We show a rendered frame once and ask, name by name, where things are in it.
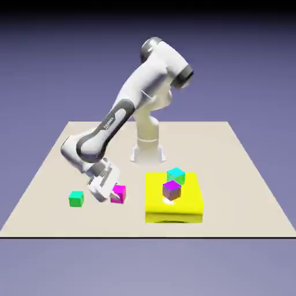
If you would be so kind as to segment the small magenta cube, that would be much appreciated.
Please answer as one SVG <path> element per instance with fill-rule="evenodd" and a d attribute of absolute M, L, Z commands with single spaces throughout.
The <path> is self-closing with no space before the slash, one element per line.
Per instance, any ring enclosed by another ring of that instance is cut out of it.
<path fill-rule="evenodd" d="M 123 204 L 125 199 L 126 199 L 126 186 L 124 185 L 119 185 L 119 184 L 115 184 L 113 187 L 112 192 L 114 192 L 115 194 L 117 194 L 120 197 L 119 201 L 115 201 L 115 200 L 111 200 L 110 201 L 112 203 L 116 203 L 116 204 Z"/>

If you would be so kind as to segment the large yellow box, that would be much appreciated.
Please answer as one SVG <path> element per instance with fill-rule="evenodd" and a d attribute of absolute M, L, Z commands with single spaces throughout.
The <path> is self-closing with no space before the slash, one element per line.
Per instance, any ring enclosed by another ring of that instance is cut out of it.
<path fill-rule="evenodd" d="M 173 201 L 162 194 L 167 180 L 164 172 L 150 172 L 145 179 L 145 222 L 146 223 L 201 223 L 204 201 L 196 173 L 185 174 L 181 195 Z"/>

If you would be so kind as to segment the small purple cube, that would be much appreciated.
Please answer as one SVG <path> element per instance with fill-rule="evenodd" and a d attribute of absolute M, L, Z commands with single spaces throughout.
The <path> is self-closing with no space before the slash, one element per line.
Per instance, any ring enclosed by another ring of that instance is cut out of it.
<path fill-rule="evenodd" d="M 181 196 L 182 186 L 175 180 L 170 180 L 162 185 L 162 194 L 165 198 L 173 201 Z"/>

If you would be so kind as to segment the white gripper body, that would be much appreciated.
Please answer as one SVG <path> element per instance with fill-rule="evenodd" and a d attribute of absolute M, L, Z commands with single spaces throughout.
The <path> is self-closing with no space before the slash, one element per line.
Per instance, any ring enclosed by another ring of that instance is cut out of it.
<path fill-rule="evenodd" d="M 120 170 L 118 167 L 111 165 L 102 170 L 98 176 L 94 176 L 88 183 L 90 193 L 99 202 L 106 201 L 115 184 L 118 182 Z"/>

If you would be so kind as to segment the small green cube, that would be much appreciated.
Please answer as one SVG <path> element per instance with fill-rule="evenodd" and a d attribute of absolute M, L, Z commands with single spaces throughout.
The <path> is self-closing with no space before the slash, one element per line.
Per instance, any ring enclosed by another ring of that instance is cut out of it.
<path fill-rule="evenodd" d="M 84 203 L 84 193 L 82 191 L 71 191 L 69 195 L 69 206 L 81 208 Z"/>

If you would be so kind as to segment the small cyan cube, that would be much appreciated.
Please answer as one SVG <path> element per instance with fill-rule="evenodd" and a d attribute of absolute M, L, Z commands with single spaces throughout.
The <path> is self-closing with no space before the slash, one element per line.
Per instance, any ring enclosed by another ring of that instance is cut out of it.
<path fill-rule="evenodd" d="M 170 169 L 166 172 L 166 180 L 168 182 L 171 180 L 174 180 L 175 182 L 179 183 L 181 186 L 185 184 L 185 177 L 186 177 L 185 172 L 178 167 Z"/>

